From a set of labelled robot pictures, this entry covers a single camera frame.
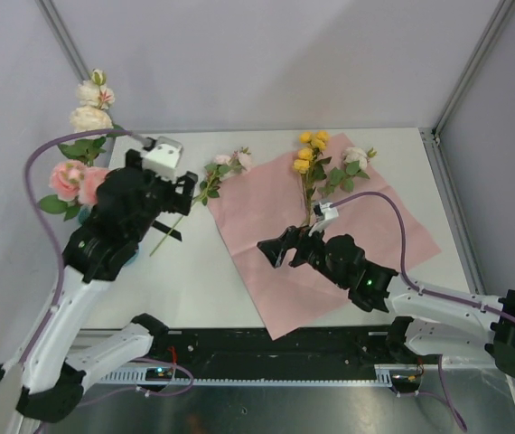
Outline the green flower stem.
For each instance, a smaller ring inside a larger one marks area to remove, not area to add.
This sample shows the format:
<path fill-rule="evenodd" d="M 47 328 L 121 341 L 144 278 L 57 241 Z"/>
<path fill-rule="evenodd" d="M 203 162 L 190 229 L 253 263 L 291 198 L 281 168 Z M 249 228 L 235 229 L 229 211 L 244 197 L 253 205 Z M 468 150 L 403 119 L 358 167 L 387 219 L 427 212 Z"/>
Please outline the green flower stem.
<path fill-rule="evenodd" d="M 76 98 L 79 106 L 70 113 L 70 124 L 75 133 L 108 130 L 116 126 L 109 115 L 116 97 L 103 70 L 91 71 L 89 78 L 78 85 Z M 61 215 L 67 221 L 97 203 L 97 189 L 104 182 L 108 170 L 96 166 L 95 161 L 105 153 L 104 145 L 111 137 L 113 135 L 109 132 L 92 134 L 67 139 L 57 145 L 64 160 L 51 171 L 49 186 L 52 194 L 38 202 L 43 212 Z"/>

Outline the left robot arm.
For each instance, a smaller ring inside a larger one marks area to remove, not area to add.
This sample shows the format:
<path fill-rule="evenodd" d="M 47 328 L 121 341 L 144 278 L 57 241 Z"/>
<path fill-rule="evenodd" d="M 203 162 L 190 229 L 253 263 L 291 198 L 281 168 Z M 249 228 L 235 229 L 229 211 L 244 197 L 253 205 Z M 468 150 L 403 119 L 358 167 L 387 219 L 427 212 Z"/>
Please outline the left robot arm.
<path fill-rule="evenodd" d="M 182 153 L 160 146 L 126 152 L 124 167 L 97 188 L 90 215 L 59 253 L 56 288 L 36 330 L 0 364 L 0 401 L 25 418 L 55 423 L 67 417 L 88 389 L 118 367 L 144 357 L 162 359 L 168 328 L 148 314 L 77 354 L 70 347 L 91 310 L 138 250 L 162 212 L 186 215 L 198 177 L 175 174 Z"/>

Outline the black ribbon gold lettering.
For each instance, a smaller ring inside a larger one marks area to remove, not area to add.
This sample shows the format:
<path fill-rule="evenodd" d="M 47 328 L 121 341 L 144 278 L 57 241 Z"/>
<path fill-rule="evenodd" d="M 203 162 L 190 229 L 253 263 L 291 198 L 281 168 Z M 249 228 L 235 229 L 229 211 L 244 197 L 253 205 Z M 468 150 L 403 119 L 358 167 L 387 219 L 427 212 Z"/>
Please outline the black ribbon gold lettering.
<path fill-rule="evenodd" d="M 169 237 L 172 237 L 178 241 L 183 240 L 182 234 L 175 229 L 175 227 L 169 227 L 161 222 L 154 221 L 152 227 L 159 232 L 163 233 L 164 235 L 167 235 Z"/>

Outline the pale pink rose stem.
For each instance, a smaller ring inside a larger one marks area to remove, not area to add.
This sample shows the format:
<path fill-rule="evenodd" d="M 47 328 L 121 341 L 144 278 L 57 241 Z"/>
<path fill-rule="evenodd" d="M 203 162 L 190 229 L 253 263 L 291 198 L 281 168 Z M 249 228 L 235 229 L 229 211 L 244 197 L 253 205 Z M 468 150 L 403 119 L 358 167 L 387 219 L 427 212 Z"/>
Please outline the pale pink rose stem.
<path fill-rule="evenodd" d="M 220 186 L 236 175 L 243 175 L 252 168 L 252 153 L 247 146 L 235 150 L 231 155 L 217 155 L 204 166 L 205 175 L 199 192 L 192 198 L 192 210 L 200 203 L 207 206 L 210 199 L 220 197 Z"/>

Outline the yellow rose stem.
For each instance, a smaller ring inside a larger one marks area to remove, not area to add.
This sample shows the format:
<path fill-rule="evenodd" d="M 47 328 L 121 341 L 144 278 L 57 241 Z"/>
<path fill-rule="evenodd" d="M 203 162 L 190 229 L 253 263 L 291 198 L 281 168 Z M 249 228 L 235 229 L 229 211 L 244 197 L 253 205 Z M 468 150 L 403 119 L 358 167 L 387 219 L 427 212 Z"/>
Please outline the yellow rose stem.
<path fill-rule="evenodd" d="M 325 180 L 325 167 L 331 157 L 325 156 L 330 135 L 325 130 L 317 132 L 305 131 L 299 136 L 301 147 L 292 163 L 293 170 L 299 174 L 301 193 L 304 205 L 302 226 L 308 225 L 314 213 L 314 194 L 316 186 Z"/>

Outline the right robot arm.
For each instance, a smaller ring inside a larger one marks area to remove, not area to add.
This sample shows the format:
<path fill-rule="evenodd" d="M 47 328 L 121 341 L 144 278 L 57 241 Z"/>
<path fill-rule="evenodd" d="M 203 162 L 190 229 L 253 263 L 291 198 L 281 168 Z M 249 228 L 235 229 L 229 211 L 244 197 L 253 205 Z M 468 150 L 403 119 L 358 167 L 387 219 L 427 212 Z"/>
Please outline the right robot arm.
<path fill-rule="evenodd" d="M 359 309 L 394 315 L 385 340 L 392 361 L 434 354 L 492 359 L 501 372 L 515 378 L 515 290 L 496 297 L 424 288 L 366 259 L 351 235 L 326 240 L 322 232 L 307 227 L 290 226 L 281 236 L 260 241 L 257 248 L 273 268 L 281 267 L 292 250 L 290 267 L 307 264 L 346 290 Z"/>

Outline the white rose stem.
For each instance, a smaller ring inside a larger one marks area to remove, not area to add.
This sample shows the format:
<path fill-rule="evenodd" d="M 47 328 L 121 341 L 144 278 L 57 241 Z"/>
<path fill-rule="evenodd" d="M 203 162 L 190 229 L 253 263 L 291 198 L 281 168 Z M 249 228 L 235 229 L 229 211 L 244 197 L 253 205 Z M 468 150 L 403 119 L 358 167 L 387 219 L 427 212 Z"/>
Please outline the white rose stem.
<path fill-rule="evenodd" d="M 367 169 L 370 161 L 377 155 L 373 147 L 364 150 L 357 146 L 349 146 L 342 151 L 342 159 L 339 165 L 335 166 L 324 180 L 324 184 L 318 188 L 318 193 L 323 199 L 329 198 L 336 191 L 352 193 L 354 190 L 355 178 L 368 180 L 370 176 Z"/>

